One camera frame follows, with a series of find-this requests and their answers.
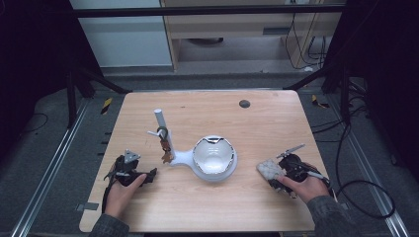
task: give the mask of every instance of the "black pole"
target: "black pole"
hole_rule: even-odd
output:
[[[274,14],[274,13],[335,13],[357,10],[359,6],[345,4],[304,5],[254,5],[254,6],[204,6],[204,7],[158,7],[121,9],[76,9],[72,11],[46,11],[46,14],[76,18],[104,17],[150,17],[183,15],[229,15],[229,14]]]

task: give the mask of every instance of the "cabinet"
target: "cabinet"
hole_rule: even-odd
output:
[[[343,0],[310,0],[309,4],[342,3]],[[282,5],[286,0],[160,0],[162,7]],[[333,36],[341,13],[245,14],[164,17],[174,68],[182,39],[285,36],[294,22],[287,48],[295,66],[302,65],[312,37]]]

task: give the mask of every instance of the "metal rod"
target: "metal rod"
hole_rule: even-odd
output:
[[[345,4],[304,5],[252,5],[252,6],[202,6],[202,7],[158,7],[120,9],[75,9],[71,11],[48,11],[46,14],[76,18],[104,17],[150,17],[183,15],[228,15],[228,14],[273,14],[273,13],[335,13],[356,10],[358,6]]]
[[[75,124],[73,124],[71,128],[67,128],[67,131],[65,132],[64,137],[61,140],[61,143],[55,151],[55,154],[52,157],[52,160],[50,161],[49,166],[46,169],[45,174],[43,175],[42,180],[37,187],[37,190],[32,196],[18,223],[15,225],[11,236],[25,237],[29,233],[32,224],[34,223],[34,220],[41,209],[43,201],[45,200],[46,195],[48,194],[52,182],[55,180],[59,167],[61,166],[61,163],[65,158],[68,148],[70,147],[70,144],[80,126],[80,123],[83,120],[84,115],[86,114],[88,103],[89,101],[86,101],[85,99],[82,101],[82,104],[80,105],[80,109],[78,112],[79,117],[77,118]]]

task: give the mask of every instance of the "wooden table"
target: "wooden table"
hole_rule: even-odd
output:
[[[239,106],[241,100],[250,107]],[[199,179],[189,167],[162,164],[155,109],[162,109],[176,150],[189,150],[206,135],[225,137],[238,165],[221,183]],[[314,224],[305,204],[274,192],[256,166],[305,143],[295,154],[327,176],[298,94],[294,91],[183,91],[126,95],[89,202],[101,203],[108,174],[126,149],[139,153],[137,170],[158,169],[139,188],[124,222],[132,232],[306,231]],[[91,231],[101,215],[84,210],[80,229]]]

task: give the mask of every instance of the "gray carpet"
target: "gray carpet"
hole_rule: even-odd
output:
[[[258,39],[238,40],[239,43],[237,40],[230,42],[230,39],[224,39],[221,44],[206,46],[195,45],[185,40],[185,43],[182,43],[179,69],[176,72],[150,72],[141,77],[121,77],[114,74],[108,79],[135,91],[279,89],[293,84],[309,73],[291,68],[287,54],[278,39],[263,39],[262,42]],[[321,83],[322,80],[317,79],[298,92],[308,121],[310,125],[315,126],[313,131],[327,127],[317,125],[338,119],[332,108],[324,109],[311,103],[312,94],[317,96],[319,103],[330,103],[329,99],[337,96],[323,96],[319,90]],[[85,236],[78,228],[82,212],[77,211],[76,206],[84,203],[90,194],[107,147],[106,142],[110,138],[109,132],[113,130],[124,99],[124,95],[114,93],[98,83],[92,84],[97,90],[96,95],[93,99],[85,99],[88,101],[85,118],[32,225],[32,236]],[[113,101],[107,114],[101,115],[104,101],[108,98],[113,98]],[[82,99],[78,94],[77,99],[80,105]],[[362,106],[363,102],[356,100],[353,105],[351,110]],[[0,236],[9,236],[13,230],[66,131],[68,113],[65,90],[39,100],[35,112],[28,123],[27,132],[22,134],[8,155],[8,162],[0,166]],[[405,167],[391,164],[389,151],[376,126],[369,119],[368,112],[352,116],[351,123],[352,132],[362,144],[384,187],[394,198],[397,212],[410,236],[419,236],[419,226],[415,223],[419,216],[419,208],[416,205],[419,199],[418,183]],[[335,170],[338,149],[336,141],[342,132],[343,128],[339,125],[314,135],[335,189],[338,189]],[[346,139],[339,156],[342,183],[363,178],[355,157]],[[355,185],[348,188],[347,193],[362,208],[379,214],[369,187]],[[348,212],[365,236],[392,236],[384,220],[366,216],[343,196],[339,196],[339,200],[349,206]],[[301,236],[301,233],[286,233],[286,236]]]
[[[292,77],[289,80],[283,80],[275,74],[261,75],[253,75],[252,78],[251,75],[237,74],[230,75],[231,78],[226,76],[226,79],[219,76],[217,79],[214,79],[216,76],[207,79],[197,76],[183,77],[183,79],[167,76],[141,79],[124,78],[118,82],[125,88],[140,91],[155,89],[280,88],[295,81],[295,78]],[[97,93],[93,99],[89,100],[87,114],[31,228],[32,234],[83,235],[78,228],[82,213],[76,210],[76,206],[85,202],[90,194],[90,188],[101,163],[101,153],[105,152],[106,141],[110,137],[108,132],[113,129],[124,99],[124,95],[109,91],[103,86],[95,85],[95,87]],[[310,125],[319,125],[336,120],[336,114],[331,108],[324,109],[311,103],[311,91],[317,91],[316,95],[320,103],[328,103],[327,98],[318,93],[318,88],[315,86],[305,88],[299,93]],[[104,101],[110,97],[113,98],[110,109],[106,115],[101,115],[100,111]],[[361,104],[362,102],[354,102],[354,108]],[[47,115],[46,124],[35,131],[24,133],[10,154],[10,162],[7,166],[1,168],[0,232],[2,233],[11,231],[22,215],[65,132],[67,123],[65,90],[40,100],[37,103],[36,113]],[[375,126],[366,117],[367,115],[366,112],[361,112],[352,117],[352,131],[357,134],[361,143],[364,144],[363,148],[365,148],[365,152],[371,159],[370,161],[374,164],[375,171],[384,183],[385,188],[395,199],[397,211],[410,235],[419,236],[419,228],[415,225],[416,216],[419,215],[419,210],[415,205],[415,200],[419,198],[418,184],[415,183],[405,168],[391,165],[388,151],[383,145]],[[37,128],[44,122],[45,116],[34,115],[27,130]],[[315,134],[328,175],[335,189],[337,189],[335,157],[338,143],[325,141],[338,140],[342,131],[342,127],[337,126],[326,132]],[[347,142],[344,142],[339,157],[339,171],[343,183],[363,178]],[[368,187],[363,185],[354,186],[348,188],[347,192],[363,208],[379,214]],[[344,197],[339,197],[339,200],[348,203]],[[384,220],[370,218],[349,203],[348,205],[350,215],[357,222],[363,234],[366,236],[392,236]]]

